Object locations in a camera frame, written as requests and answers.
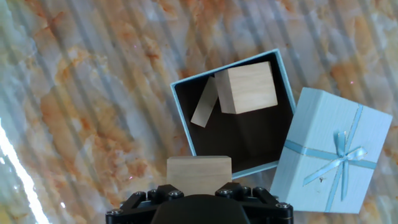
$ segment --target marble surface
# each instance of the marble surface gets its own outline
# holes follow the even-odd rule
[[[296,223],[398,223],[397,18],[396,0],[0,0],[0,222],[104,223],[189,154],[170,83],[279,48],[296,100],[394,116],[359,215]]]

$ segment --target ribbon bow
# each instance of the ribbon bow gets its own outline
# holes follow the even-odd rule
[[[358,127],[359,119],[361,117],[361,113],[363,110],[363,105],[358,105],[358,110],[355,114],[353,125],[351,127],[351,131],[349,132],[346,140],[346,132],[339,132],[335,136],[336,140],[336,154],[330,153],[330,152],[325,152],[325,151],[320,151],[316,149],[310,149],[304,146],[301,146],[295,142],[286,140],[285,142],[285,147],[288,149],[291,149],[297,153],[303,154],[304,156],[312,156],[312,157],[317,157],[320,159],[326,159],[326,160],[331,160],[327,165],[323,166],[321,169],[317,170],[313,174],[310,174],[306,178],[304,178],[303,185],[307,185],[310,182],[314,181],[321,175],[331,171],[333,168],[338,167],[338,171],[335,175],[335,179],[333,181],[333,185],[329,194],[329,198],[326,204],[326,212],[330,211],[331,205],[333,203],[333,199],[336,194],[338,182],[340,180],[340,177],[343,176],[342,178],[342,183],[341,183],[341,200],[344,200],[344,198],[347,196],[347,189],[348,189],[348,166],[354,165],[354,166],[360,166],[360,167],[365,167],[369,169],[375,169],[376,168],[376,163],[370,162],[370,161],[364,161],[362,160],[364,156],[368,153],[363,147],[357,147],[356,149],[353,149],[350,151],[351,147],[351,142],[354,137],[354,133],[356,131],[356,128]]]
[[[337,134],[336,145],[338,158],[329,162],[327,165],[309,175],[308,177],[304,178],[303,185],[307,185],[321,175],[329,172],[333,168],[339,167],[339,171],[337,172],[338,175],[336,175],[335,178],[340,179],[340,176],[343,175],[343,180],[341,183],[341,200],[344,200],[344,198],[347,196],[348,188],[348,161],[360,161],[368,152],[363,147],[358,147],[351,152],[348,152],[349,146],[347,146],[346,144],[345,131]]]

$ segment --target box lid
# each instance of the box lid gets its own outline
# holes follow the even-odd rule
[[[271,186],[297,211],[359,213],[392,116],[303,88]]]

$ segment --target wooden cube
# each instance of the wooden cube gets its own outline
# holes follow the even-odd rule
[[[278,105],[269,62],[215,73],[223,113],[240,114]]]

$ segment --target screw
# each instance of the screw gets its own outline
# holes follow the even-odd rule
[[[145,192],[136,192],[134,195],[145,195]]]
[[[285,203],[285,202],[281,202],[281,203],[276,204],[276,207],[278,207],[278,208],[289,208],[290,204]]]
[[[219,189],[217,190],[217,193],[222,194],[222,195],[228,195],[232,193],[232,190],[229,189]]]
[[[123,212],[123,210],[121,210],[120,208],[115,208],[110,211],[107,211],[106,214],[107,215],[120,215],[120,214],[122,214],[122,212]]]
[[[120,204],[119,204],[119,207],[122,207],[123,206],[123,204],[125,203],[126,201],[122,201],[122,202],[120,202]]]
[[[179,190],[173,190],[173,191],[169,192],[169,196],[173,196],[173,197],[179,196],[180,194],[182,194],[182,192]]]

